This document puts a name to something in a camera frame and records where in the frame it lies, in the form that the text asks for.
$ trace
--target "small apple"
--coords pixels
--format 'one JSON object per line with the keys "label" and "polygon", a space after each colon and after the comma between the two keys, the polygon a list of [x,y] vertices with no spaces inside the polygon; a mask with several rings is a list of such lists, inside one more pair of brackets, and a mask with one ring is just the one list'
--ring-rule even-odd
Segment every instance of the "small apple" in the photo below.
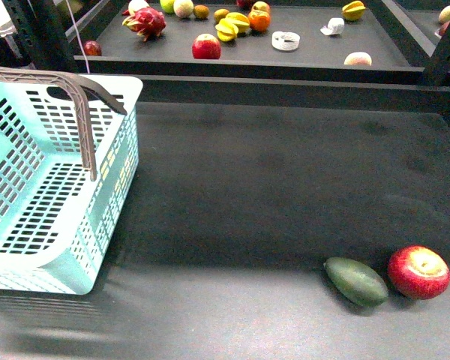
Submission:
{"label": "small apple", "polygon": [[254,0],[237,0],[236,4],[242,10],[249,10],[254,4]]}
{"label": "small apple", "polygon": [[432,299],[450,284],[450,270],[445,261],[420,245],[396,251],[388,261],[387,272],[395,288],[410,299]]}
{"label": "small apple", "polygon": [[212,34],[201,34],[192,44],[194,59],[219,59],[222,53],[220,41]]}
{"label": "small apple", "polygon": [[343,62],[344,65],[372,65],[372,58],[370,55],[368,55],[366,52],[352,52],[349,54],[345,61]]}
{"label": "small apple", "polygon": [[439,36],[443,36],[445,34],[445,32],[447,31],[447,28],[449,27],[449,21],[447,21],[445,24],[443,24],[442,26],[440,26],[439,30],[438,30],[438,35]]}
{"label": "small apple", "polygon": [[86,41],[83,44],[83,50],[87,56],[102,56],[102,46],[94,40]]}
{"label": "small apple", "polygon": [[255,4],[253,4],[252,6],[252,11],[254,10],[258,10],[258,11],[265,11],[267,13],[270,14],[270,5],[268,5],[266,2],[264,1],[257,1]]}

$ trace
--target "basket handle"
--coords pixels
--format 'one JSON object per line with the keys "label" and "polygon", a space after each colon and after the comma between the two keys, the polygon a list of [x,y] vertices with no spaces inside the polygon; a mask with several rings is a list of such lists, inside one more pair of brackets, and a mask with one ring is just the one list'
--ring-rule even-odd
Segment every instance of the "basket handle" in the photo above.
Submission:
{"label": "basket handle", "polygon": [[97,99],[102,100],[116,113],[127,115],[127,110],[123,105],[102,85],[74,73],[0,67],[0,81],[3,83],[54,85],[67,92],[75,106],[82,166],[90,171],[90,180],[94,182],[97,179],[97,161],[95,159],[89,102],[85,90]]}

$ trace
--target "mango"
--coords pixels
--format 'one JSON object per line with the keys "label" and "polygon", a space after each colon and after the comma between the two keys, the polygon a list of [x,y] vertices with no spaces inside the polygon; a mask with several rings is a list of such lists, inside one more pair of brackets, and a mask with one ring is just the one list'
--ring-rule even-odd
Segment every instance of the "mango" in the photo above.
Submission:
{"label": "mango", "polygon": [[325,262],[325,272],[347,299],[362,307],[375,307],[389,297],[385,281],[362,262],[331,257]]}
{"label": "mango", "polygon": [[438,22],[440,24],[445,24],[447,21],[450,21],[450,5],[445,7],[438,16]]}

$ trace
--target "orange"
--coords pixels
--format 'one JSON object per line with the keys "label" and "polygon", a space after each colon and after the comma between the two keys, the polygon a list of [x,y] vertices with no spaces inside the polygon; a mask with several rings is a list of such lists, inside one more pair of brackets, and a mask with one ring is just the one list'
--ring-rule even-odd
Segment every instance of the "orange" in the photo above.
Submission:
{"label": "orange", "polygon": [[270,26],[272,18],[266,11],[253,10],[248,14],[250,28],[256,32],[264,32]]}

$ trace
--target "shelf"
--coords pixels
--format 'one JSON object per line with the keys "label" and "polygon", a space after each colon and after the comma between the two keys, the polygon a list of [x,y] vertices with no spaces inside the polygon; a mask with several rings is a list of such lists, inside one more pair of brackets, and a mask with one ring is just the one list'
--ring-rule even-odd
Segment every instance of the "shelf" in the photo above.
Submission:
{"label": "shelf", "polygon": [[[193,59],[191,44],[199,34],[216,35],[213,13],[218,8],[239,11],[234,4],[208,4],[207,21],[165,14],[163,35],[146,43],[122,25],[125,7],[104,6],[106,10],[91,13],[84,23],[92,25],[84,25],[81,32],[83,40],[97,40],[103,47],[103,56],[90,58],[90,63],[92,72],[105,74],[417,83],[428,55],[383,2],[370,0],[364,16],[358,22],[348,22],[340,36],[326,37],[320,32],[332,17],[341,17],[342,5],[341,1],[328,1],[322,6],[315,1],[307,7],[296,6],[293,1],[278,2],[272,7],[271,26],[265,34],[250,33],[222,43],[222,57],[215,61]],[[161,9],[159,4],[151,6]],[[274,49],[275,31],[298,33],[299,48],[294,52]],[[73,32],[68,35],[75,44]],[[373,66],[344,65],[344,59],[356,51],[369,53]],[[75,59],[84,71],[84,58],[77,47]]]}
{"label": "shelf", "polygon": [[340,255],[382,274],[416,242],[450,265],[450,88],[143,81],[96,287],[1,291],[0,356],[450,359],[450,287],[363,310],[323,271]]}

